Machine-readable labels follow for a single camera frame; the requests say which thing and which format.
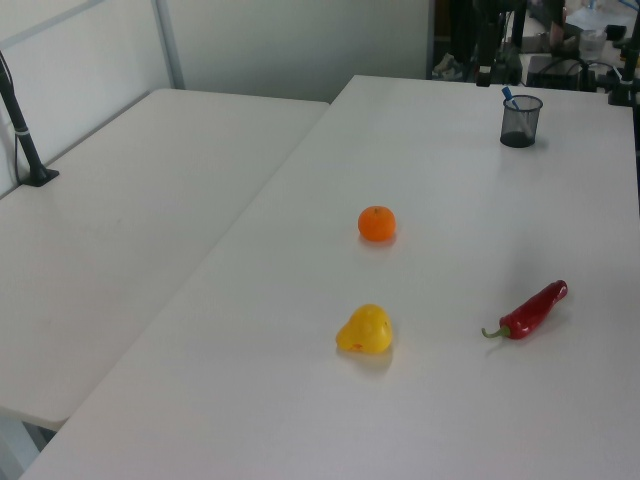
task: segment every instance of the orange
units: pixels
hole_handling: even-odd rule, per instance
[[[383,242],[393,237],[396,217],[387,207],[368,207],[358,217],[360,234],[371,242]]]

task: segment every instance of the white tabletop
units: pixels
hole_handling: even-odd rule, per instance
[[[637,478],[631,112],[524,91],[516,150],[499,87],[354,78],[24,480]],[[560,278],[529,338],[480,334]],[[392,350],[336,351],[368,302]]]
[[[0,414],[57,429],[326,110],[157,91],[0,201]]]

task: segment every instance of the black metal stand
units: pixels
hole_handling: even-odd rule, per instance
[[[640,14],[636,15],[636,23],[633,26],[633,34],[631,41],[627,47],[627,59],[624,62],[624,70],[622,79],[609,93],[609,105],[618,105],[621,107],[635,107],[636,93],[638,93],[637,84],[633,79],[638,64],[638,50],[640,49]]]
[[[48,170],[42,165],[36,146],[31,139],[27,123],[22,116],[20,105],[18,105],[13,84],[9,79],[9,72],[6,70],[2,61],[0,61],[0,94],[7,107],[7,112],[9,112],[9,118],[20,140],[20,145],[22,145],[22,150],[27,158],[27,162],[29,162],[30,174],[26,180],[22,180],[22,183],[33,187],[41,187],[57,177],[59,173],[56,170]]]

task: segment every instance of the white wall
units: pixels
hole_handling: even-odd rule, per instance
[[[45,164],[145,93],[170,86],[154,8],[154,0],[105,0],[3,48]],[[13,127],[0,103],[0,196],[14,185],[12,164]]]
[[[159,0],[187,89],[331,102],[354,74],[425,78],[433,0]]]

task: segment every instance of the cable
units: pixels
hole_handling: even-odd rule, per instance
[[[604,63],[604,62],[587,62],[589,64],[590,67],[592,67],[593,65],[602,65],[603,67],[609,67],[611,70],[613,70],[613,65],[610,65],[608,63]]]
[[[4,55],[2,54],[2,50],[0,50],[0,62],[2,62],[2,68],[5,72],[7,72],[7,77],[9,78],[9,84],[11,85],[11,91],[13,91],[13,77],[11,76],[11,70],[9,69],[9,65],[7,61],[4,59]],[[16,184],[19,187],[22,185],[20,181],[20,175],[18,174],[18,134],[15,133],[13,136],[13,172],[16,176]]]
[[[18,134],[17,133],[13,136],[13,140],[14,140],[13,171],[16,176],[16,184],[19,187],[20,185],[22,185],[22,182],[20,181],[20,175],[18,174]]]
[[[621,4],[623,4],[626,7],[632,8],[633,10],[635,10],[636,12],[638,11],[638,6],[634,5],[632,3],[629,2],[625,2],[625,0],[618,0]]]
[[[557,60],[555,60],[554,62],[551,62],[549,65],[546,65],[544,68],[540,69],[539,72],[537,72],[538,75],[542,75],[544,73],[547,73],[550,69],[552,69],[553,67],[555,67],[556,65],[559,65],[560,63],[564,62],[565,60],[569,60],[567,58],[559,58]],[[580,65],[582,62],[582,60],[576,60],[576,64]]]
[[[7,61],[4,59],[4,55],[2,55],[2,50],[0,50],[0,62],[2,62],[2,68],[7,72],[7,77],[9,77],[9,83],[11,84],[11,89],[13,90],[13,77],[11,76],[11,70],[9,70],[9,65]]]

